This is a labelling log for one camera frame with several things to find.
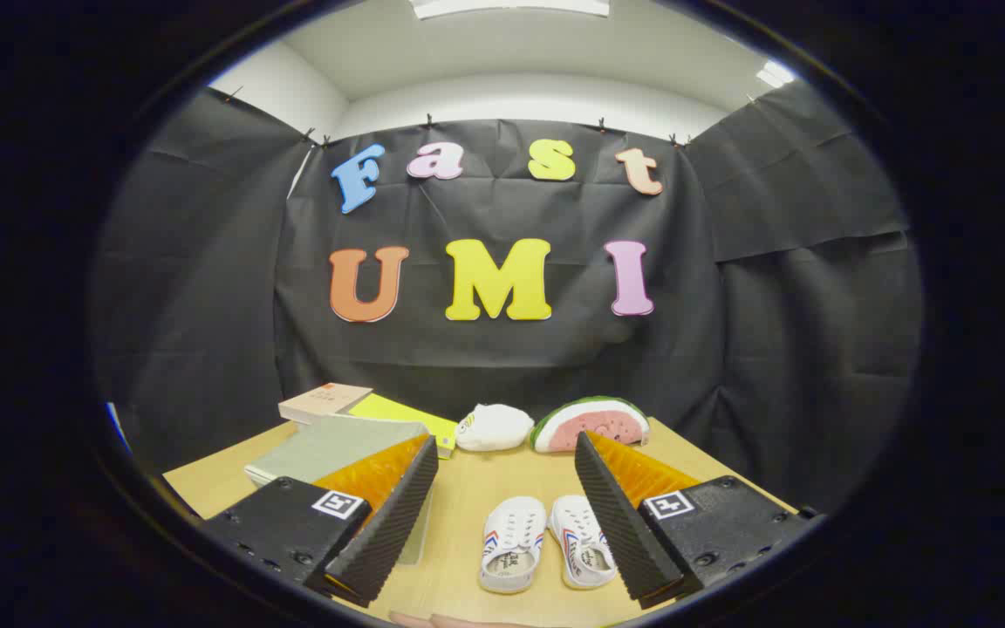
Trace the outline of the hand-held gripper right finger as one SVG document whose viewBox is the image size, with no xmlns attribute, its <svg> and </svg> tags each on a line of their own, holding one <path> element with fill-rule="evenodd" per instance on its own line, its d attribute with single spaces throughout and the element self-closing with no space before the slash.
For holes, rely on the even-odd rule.
<svg viewBox="0 0 1005 628">
<path fill-rule="evenodd" d="M 790 512 L 733 474 L 701 481 L 638 449 L 582 432 L 575 469 L 631 599 L 693 595 L 778 554 L 822 513 Z"/>
</svg>

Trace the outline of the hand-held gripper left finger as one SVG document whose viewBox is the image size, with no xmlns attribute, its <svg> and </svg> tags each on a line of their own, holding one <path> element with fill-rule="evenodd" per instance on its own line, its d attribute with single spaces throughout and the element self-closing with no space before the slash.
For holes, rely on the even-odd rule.
<svg viewBox="0 0 1005 628">
<path fill-rule="evenodd" d="M 414 531 L 438 467 L 435 437 L 416 434 L 317 481 L 280 476 L 201 531 L 271 579 L 367 607 Z"/>
</svg>

